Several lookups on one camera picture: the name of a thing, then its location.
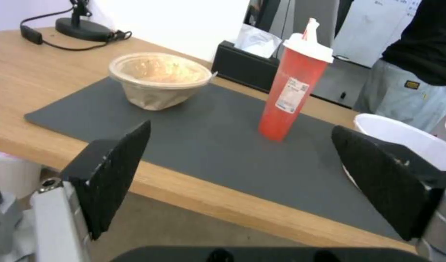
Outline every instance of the whiteboard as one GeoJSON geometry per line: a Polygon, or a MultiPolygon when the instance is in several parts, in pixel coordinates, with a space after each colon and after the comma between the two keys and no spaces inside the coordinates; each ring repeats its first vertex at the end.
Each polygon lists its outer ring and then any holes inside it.
{"type": "Polygon", "coordinates": [[[356,0],[333,42],[334,55],[372,67],[401,38],[421,0],[356,0]]]}

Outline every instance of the red plastic cup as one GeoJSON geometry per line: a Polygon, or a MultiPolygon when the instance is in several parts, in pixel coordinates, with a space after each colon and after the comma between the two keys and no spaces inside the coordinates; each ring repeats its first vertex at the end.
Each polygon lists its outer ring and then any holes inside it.
{"type": "Polygon", "coordinates": [[[286,48],[259,124],[259,132],[276,141],[286,137],[316,83],[333,61],[330,48],[302,39],[296,45],[289,40],[284,43],[286,48]]]}

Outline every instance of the gray pants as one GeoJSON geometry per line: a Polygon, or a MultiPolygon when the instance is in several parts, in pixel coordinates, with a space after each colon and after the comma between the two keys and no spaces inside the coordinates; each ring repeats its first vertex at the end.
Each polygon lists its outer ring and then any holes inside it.
{"type": "Polygon", "coordinates": [[[379,59],[354,110],[402,121],[431,132],[446,115],[446,86],[432,86],[379,59]]]}

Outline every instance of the black cable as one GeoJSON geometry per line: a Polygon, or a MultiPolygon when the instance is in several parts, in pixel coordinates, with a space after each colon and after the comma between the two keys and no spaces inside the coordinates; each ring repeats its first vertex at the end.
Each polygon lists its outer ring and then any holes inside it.
{"type": "MultiPolygon", "coordinates": [[[[284,15],[284,24],[282,25],[282,30],[281,30],[281,42],[282,42],[282,37],[284,35],[284,28],[286,27],[286,20],[288,19],[288,12],[290,6],[291,6],[291,0],[289,0],[288,2],[288,8],[286,8],[286,14],[284,15]]],[[[278,58],[278,53],[280,51],[280,48],[281,44],[278,46],[278,50],[276,50],[276,58],[278,58]]]]}
{"type": "Polygon", "coordinates": [[[32,21],[32,20],[37,20],[37,19],[45,18],[45,17],[49,17],[49,16],[54,16],[54,15],[61,15],[61,14],[63,14],[63,13],[68,13],[69,11],[71,11],[71,10],[73,10],[73,9],[74,9],[74,7],[71,7],[71,8],[68,9],[68,10],[64,10],[64,11],[60,11],[60,12],[56,12],[56,13],[48,13],[48,14],[46,14],[46,15],[38,15],[38,16],[35,16],[35,17],[26,18],[26,19],[24,19],[24,20],[21,21],[20,26],[21,26],[22,24],[24,24],[25,22],[29,22],[29,21],[32,21]]]}
{"type": "Polygon", "coordinates": [[[24,25],[24,23],[32,21],[32,20],[37,20],[40,18],[45,18],[45,17],[49,17],[49,16],[54,16],[54,15],[61,15],[63,13],[68,13],[70,11],[72,11],[74,9],[74,7],[71,7],[68,10],[64,10],[64,11],[60,11],[60,12],[55,12],[55,13],[48,13],[46,15],[38,15],[38,16],[34,16],[34,17],[30,17],[27,19],[24,19],[21,21],[20,23],[20,30],[21,30],[21,35],[26,38],[27,40],[31,41],[32,43],[41,45],[42,43],[52,46],[54,48],[58,48],[61,50],[66,50],[66,51],[87,51],[87,50],[92,50],[92,49],[96,49],[96,48],[101,48],[104,47],[106,45],[108,45],[109,43],[115,42],[115,41],[122,41],[122,40],[128,40],[129,38],[131,38],[132,36],[132,32],[131,31],[116,31],[116,32],[112,32],[110,37],[108,38],[108,40],[100,45],[96,45],[96,46],[91,46],[91,47],[86,47],[86,48],[67,48],[67,47],[62,47],[59,45],[55,45],[52,43],[49,43],[45,40],[43,40],[42,38],[42,34],[36,30],[33,30],[32,28],[24,25]]]}

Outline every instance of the wooden table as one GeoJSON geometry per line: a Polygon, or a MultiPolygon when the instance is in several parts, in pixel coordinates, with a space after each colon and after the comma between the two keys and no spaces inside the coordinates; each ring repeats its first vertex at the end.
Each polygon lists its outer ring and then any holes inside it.
{"type": "MultiPolygon", "coordinates": [[[[59,45],[92,45],[60,35],[52,28],[41,31],[44,39],[59,45]]],[[[113,58],[144,51],[177,53],[137,39],[86,52],[68,52],[32,44],[19,31],[0,32],[0,151],[63,169],[86,143],[27,123],[24,114],[104,78],[113,58]]],[[[268,96],[220,78],[215,83],[258,99],[265,100],[268,96]]],[[[309,98],[302,112],[347,127],[352,127],[356,115],[354,111],[316,98],[309,98]]],[[[306,245],[394,247],[414,252],[409,244],[144,161],[139,165],[130,191],[306,245]]]]}

